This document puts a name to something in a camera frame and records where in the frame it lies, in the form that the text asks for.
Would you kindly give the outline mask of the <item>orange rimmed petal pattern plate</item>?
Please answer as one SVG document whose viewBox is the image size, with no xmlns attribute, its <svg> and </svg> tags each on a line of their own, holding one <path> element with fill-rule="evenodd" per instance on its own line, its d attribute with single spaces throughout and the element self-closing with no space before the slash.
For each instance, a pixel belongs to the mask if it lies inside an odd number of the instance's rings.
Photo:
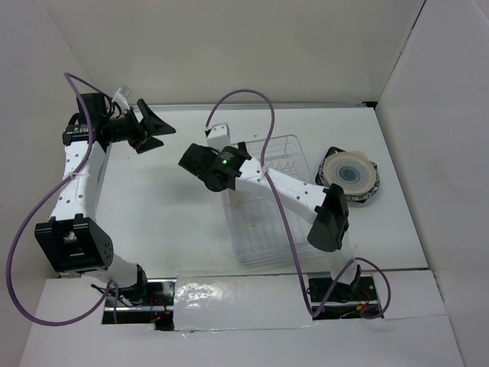
<svg viewBox="0 0 489 367">
<path fill-rule="evenodd" d="M 253 203 L 258 200 L 258 197 L 253 193 L 242 190 L 229 190 L 228 199 L 230 206 L 241 206 L 247 203 Z"/>
</svg>

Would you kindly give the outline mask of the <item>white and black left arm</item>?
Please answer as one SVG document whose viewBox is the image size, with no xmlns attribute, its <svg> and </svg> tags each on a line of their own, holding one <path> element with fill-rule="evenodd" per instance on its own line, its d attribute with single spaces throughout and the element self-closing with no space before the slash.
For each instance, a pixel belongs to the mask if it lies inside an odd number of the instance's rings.
<svg viewBox="0 0 489 367">
<path fill-rule="evenodd" d="M 112 144 L 126 141 L 142 154 L 163 146 L 159 136 L 176 130 L 143 99 L 137 101 L 139 119 L 120 102 L 114 116 L 101 93 L 82 98 L 62 135 L 68 183 L 60 189 L 50 218 L 35 226 L 34 237 L 56 273 L 114 281 L 127 300 L 141 305 L 151 295 L 147 276 L 140 265 L 116 255 L 109 234 L 96 222 L 96 211 Z"/>
</svg>

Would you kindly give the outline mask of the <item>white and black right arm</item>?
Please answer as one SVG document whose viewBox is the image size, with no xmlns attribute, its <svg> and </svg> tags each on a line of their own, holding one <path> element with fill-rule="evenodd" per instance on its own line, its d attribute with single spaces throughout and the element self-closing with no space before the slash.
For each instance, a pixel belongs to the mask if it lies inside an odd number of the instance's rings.
<svg viewBox="0 0 489 367">
<path fill-rule="evenodd" d="M 212 192 L 230 189 L 251 193 L 275 200 L 303 218 L 311 225 L 307 242 L 328 254 L 336 296 L 349 300 L 359 292 L 361 268 L 346 240 L 349 211 L 339 185 L 324 188 L 265 167 L 248 153 L 244 142 L 220 150 L 193 143 L 179 165 Z"/>
</svg>

